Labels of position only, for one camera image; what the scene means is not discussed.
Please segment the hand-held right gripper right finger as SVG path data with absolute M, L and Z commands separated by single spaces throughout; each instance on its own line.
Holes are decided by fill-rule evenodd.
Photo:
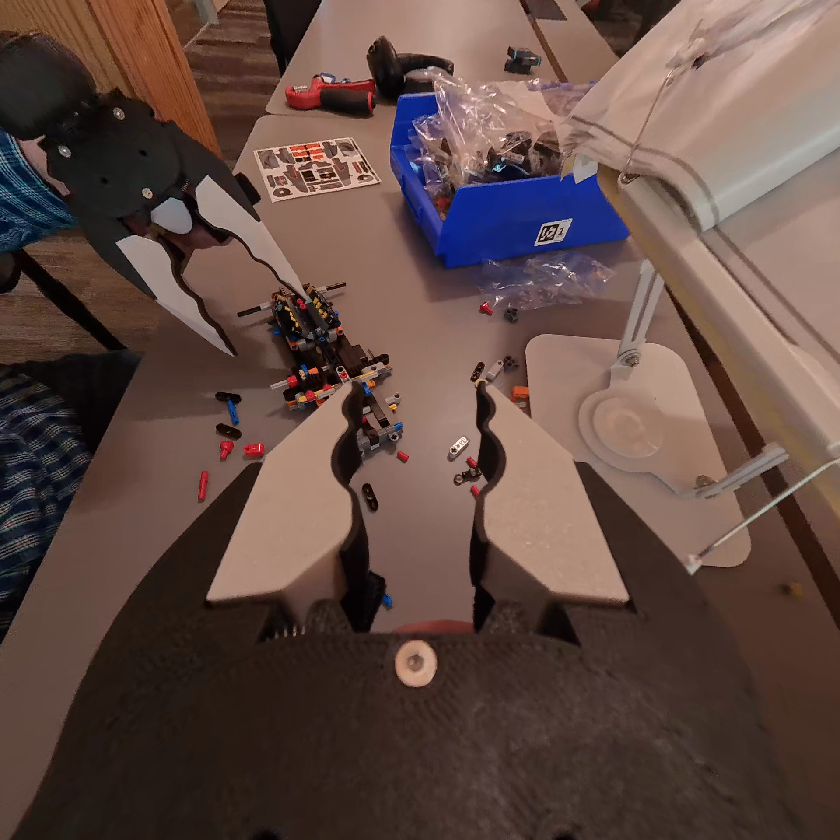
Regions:
M 489 383 L 476 389 L 476 426 L 485 485 L 469 543 L 475 630 L 503 602 L 541 634 L 560 633 L 567 606 L 629 607 L 570 452 Z

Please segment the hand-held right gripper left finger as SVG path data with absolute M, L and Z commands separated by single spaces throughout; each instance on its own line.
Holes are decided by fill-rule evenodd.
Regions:
M 302 627 L 310 607 L 329 600 L 355 632 L 371 630 L 384 581 L 371 571 L 362 505 L 350 486 L 362 462 L 365 396 L 358 383 L 341 386 L 264 457 L 209 604 L 275 604 Z

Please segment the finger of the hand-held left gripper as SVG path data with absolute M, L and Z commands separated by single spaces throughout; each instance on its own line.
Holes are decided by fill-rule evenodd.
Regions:
M 298 296 L 306 296 L 298 275 L 258 215 L 243 206 L 231 192 L 205 175 L 195 187 L 198 216 L 206 226 L 225 232 L 240 242 L 253 258 L 269 268 L 278 282 Z
M 230 356 L 237 355 L 228 336 L 206 313 L 203 300 L 184 286 L 172 256 L 162 243 L 130 235 L 116 246 L 164 310 L 217 349 Z

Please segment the lego car chassis model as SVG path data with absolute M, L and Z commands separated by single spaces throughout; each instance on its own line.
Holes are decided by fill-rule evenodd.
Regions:
M 332 286 L 305 286 L 302 295 L 280 286 L 271 298 L 237 312 L 238 319 L 268 315 L 271 335 L 287 346 L 293 362 L 289 374 L 270 385 L 279 392 L 292 412 L 312 413 L 344 387 L 360 384 L 362 423 L 357 443 L 363 456 L 399 445 L 404 425 L 395 418 L 401 397 L 380 398 L 380 384 L 392 375 L 390 356 L 374 354 L 353 344 L 343 328 L 329 292 L 340 291 L 346 283 Z

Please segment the lego instruction booklet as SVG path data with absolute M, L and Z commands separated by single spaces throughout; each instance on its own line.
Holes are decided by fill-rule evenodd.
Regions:
M 838 149 L 839 2 L 680 2 L 566 120 L 705 232 Z

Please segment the person's left forearm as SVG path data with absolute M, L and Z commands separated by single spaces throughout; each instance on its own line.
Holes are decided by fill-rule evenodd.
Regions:
M 10 254 L 77 226 L 67 204 L 1 131 L 1 253 Z

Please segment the plastic bags of lego parts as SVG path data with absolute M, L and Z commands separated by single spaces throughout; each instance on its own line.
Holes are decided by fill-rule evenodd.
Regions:
M 436 110 L 415 118 L 409 140 L 426 193 L 444 217 L 466 186 L 565 175 L 577 143 L 568 118 L 593 82 L 502 80 L 470 85 L 426 72 Z

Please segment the sticker sheet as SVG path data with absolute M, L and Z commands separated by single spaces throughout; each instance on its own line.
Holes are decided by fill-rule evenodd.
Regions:
M 352 137 L 257 149 L 255 162 L 272 203 L 381 183 Z

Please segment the wooden door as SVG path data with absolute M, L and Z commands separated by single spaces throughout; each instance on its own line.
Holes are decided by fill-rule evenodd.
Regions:
M 1 29 L 50 35 L 78 55 L 99 90 L 119 88 L 148 102 L 221 154 L 163 1 L 2 1 Z

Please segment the white book stand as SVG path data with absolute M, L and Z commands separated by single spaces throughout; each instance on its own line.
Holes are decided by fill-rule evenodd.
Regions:
M 787 463 L 807 513 L 838 520 L 838 163 L 835 154 L 700 233 L 676 195 L 600 175 L 644 264 L 624 335 L 544 334 L 526 350 L 533 419 L 591 466 L 682 560 L 731 568 L 750 540 L 735 490 Z M 723 465 L 686 362 L 645 343 L 664 285 L 767 440 Z

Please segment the red and black power tool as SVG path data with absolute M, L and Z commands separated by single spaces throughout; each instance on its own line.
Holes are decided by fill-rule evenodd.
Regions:
M 288 107 L 295 110 L 324 110 L 366 118 L 374 113 L 375 92 L 373 78 L 338 79 L 322 72 L 313 76 L 307 86 L 288 86 L 285 96 Z

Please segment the black chair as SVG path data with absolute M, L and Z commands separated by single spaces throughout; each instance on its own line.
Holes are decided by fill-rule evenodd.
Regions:
M 263 1 L 269 27 L 269 44 L 279 73 L 287 69 L 306 34 L 321 1 Z

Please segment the black headset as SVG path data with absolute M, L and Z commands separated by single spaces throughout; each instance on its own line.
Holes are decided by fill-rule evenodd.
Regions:
M 383 102 L 395 103 L 402 95 L 434 91 L 431 80 L 416 76 L 421 70 L 437 68 L 450 76 L 455 72 L 455 64 L 451 60 L 427 54 L 397 52 L 385 36 L 377 38 L 368 48 L 366 60 L 378 97 Z

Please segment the person's plaid shirt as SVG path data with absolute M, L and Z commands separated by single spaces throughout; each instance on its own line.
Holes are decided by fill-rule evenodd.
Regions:
M 23 372 L 1 374 L 1 638 L 88 469 L 76 415 Z

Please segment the clear plastic bag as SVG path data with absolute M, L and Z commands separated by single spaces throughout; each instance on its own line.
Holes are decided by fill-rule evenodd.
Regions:
M 521 311 L 579 305 L 602 296 L 616 271 L 577 252 L 486 260 L 478 289 L 490 303 Z

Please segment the labelled blue storage bin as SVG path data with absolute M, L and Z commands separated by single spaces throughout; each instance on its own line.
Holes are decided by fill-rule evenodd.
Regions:
M 574 163 L 569 174 L 459 189 L 441 218 L 410 157 L 416 119 L 436 113 L 434 94 L 399 97 L 391 167 L 403 198 L 434 255 L 447 268 L 528 256 L 551 249 L 625 240 L 627 226 L 606 200 L 594 163 Z

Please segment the black chair frame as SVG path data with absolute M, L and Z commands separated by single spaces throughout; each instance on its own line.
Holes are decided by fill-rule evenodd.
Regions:
M 27 277 L 34 283 L 44 298 L 81 327 L 105 350 L 116 352 L 127 349 L 80 299 L 50 275 L 31 255 L 22 249 L 1 254 L 1 293 L 6 294 L 14 290 L 21 276 Z

